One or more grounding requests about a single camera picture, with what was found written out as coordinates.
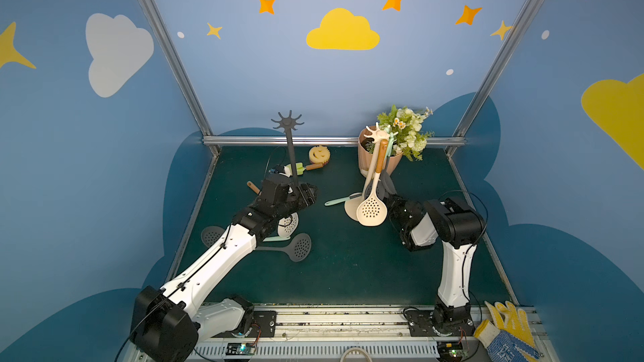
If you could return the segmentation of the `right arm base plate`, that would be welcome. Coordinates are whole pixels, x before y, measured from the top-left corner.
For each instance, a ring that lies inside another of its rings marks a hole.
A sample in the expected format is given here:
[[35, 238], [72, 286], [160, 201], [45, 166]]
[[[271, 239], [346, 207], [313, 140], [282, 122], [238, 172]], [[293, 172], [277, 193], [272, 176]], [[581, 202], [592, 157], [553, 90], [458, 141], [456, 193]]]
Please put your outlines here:
[[434, 310], [406, 308], [402, 316], [408, 323], [412, 337], [460, 337], [471, 336], [475, 332], [471, 319], [444, 321]]

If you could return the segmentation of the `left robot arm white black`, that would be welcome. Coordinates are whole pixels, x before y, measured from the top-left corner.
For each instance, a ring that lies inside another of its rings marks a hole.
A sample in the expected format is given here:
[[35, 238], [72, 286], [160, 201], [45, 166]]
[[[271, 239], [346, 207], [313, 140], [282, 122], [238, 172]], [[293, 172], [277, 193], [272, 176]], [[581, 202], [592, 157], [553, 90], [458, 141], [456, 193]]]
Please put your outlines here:
[[201, 311], [216, 285], [255, 251], [278, 223], [317, 201], [318, 188], [271, 174], [256, 199], [233, 217], [222, 236], [191, 266], [161, 288], [147, 286], [135, 299], [129, 340], [154, 361], [185, 361], [202, 340], [243, 335], [254, 307], [236, 296]]

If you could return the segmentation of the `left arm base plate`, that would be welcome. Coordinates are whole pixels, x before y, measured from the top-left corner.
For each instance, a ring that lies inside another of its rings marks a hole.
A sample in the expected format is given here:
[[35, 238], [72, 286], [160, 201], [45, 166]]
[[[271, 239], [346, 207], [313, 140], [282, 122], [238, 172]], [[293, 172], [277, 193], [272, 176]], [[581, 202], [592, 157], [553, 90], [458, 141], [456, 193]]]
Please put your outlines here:
[[256, 311], [253, 319], [243, 320], [243, 326], [233, 331], [216, 335], [216, 338], [273, 338], [277, 327], [277, 312], [273, 310]]

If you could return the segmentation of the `dark grey utensil rack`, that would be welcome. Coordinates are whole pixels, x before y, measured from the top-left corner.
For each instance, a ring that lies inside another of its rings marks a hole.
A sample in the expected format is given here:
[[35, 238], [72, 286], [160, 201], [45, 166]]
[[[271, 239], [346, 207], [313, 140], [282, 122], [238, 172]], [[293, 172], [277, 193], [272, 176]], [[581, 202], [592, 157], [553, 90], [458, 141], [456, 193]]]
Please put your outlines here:
[[300, 181], [297, 173], [297, 161], [295, 157], [294, 143], [293, 143], [293, 132], [297, 130], [298, 126], [303, 125], [303, 122], [300, 122], [302, 115], [293, 117], [293, 112], [289, 111], [288, 115], [284, 116], [281, 112], [278, 113], [278, 119], [272, 119], [272, 122], [278, 124], [277, 129], [283, 129], [288, 148], [288, 155], [290, 160], [290, 170], [291, 178], [295, 188], [300, 186]]

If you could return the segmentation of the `cream skimmer wooden handle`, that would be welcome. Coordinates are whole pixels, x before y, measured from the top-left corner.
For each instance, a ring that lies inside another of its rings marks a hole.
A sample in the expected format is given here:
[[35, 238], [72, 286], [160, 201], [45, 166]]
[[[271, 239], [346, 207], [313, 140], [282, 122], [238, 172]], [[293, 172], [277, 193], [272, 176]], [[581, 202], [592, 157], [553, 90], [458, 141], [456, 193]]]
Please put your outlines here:
[[287, 218], [283, 218], [278, 223], [277, 235], [270, 236], [266, 241], [287, 241], [291, 238], [299, 225], [299, 215], [297, 213], [291, 214]]
[[377, 186], [387, 153], [388, 140], [383, 139], [379, 145], [377, 165], [372, 180], [370, 195], [357, 208], [358, 222], [363, 226], [380, 226], [387, 217], [387, 207], [377, 196]]

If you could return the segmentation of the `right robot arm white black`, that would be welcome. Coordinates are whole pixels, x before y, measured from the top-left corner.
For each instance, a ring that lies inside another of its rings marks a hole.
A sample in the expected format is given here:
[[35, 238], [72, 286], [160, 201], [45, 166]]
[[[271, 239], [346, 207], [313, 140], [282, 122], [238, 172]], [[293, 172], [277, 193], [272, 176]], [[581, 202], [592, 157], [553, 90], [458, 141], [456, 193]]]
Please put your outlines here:
[[420, 202], [393, 194], [386, 206], [409, 251], [442, 243], [441, 280], [430, 318], [434, 332], [442, 336], [474, 333], [469, 282], [473, 255], [486, 229], [484, 218], [459, 197]]

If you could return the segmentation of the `cream utensil rack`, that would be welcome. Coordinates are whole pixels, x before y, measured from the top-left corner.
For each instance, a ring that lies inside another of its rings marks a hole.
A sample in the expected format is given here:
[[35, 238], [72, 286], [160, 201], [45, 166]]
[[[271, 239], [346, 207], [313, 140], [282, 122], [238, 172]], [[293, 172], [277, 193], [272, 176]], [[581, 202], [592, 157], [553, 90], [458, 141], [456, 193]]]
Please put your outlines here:
[[371, 191], [367, 189], [372, 183], [373, 177], [380, 180], [380, 175], [388, 172], [388, 158], [392, 152], [392, 143], [396, 136], [390, 133], [390, 127], [380, 127], [377, 122], [375, 126], [367, 126], [359, 136], [358, 143], [358, 161], [361, 173], [366, 177], [362, 192], [352, 194], [351, 198], [345, 202], [345, 212], [354, 221], [362, 222], [359, 218], [359, 212], [362, 210], [361, 204], [369, 199]]

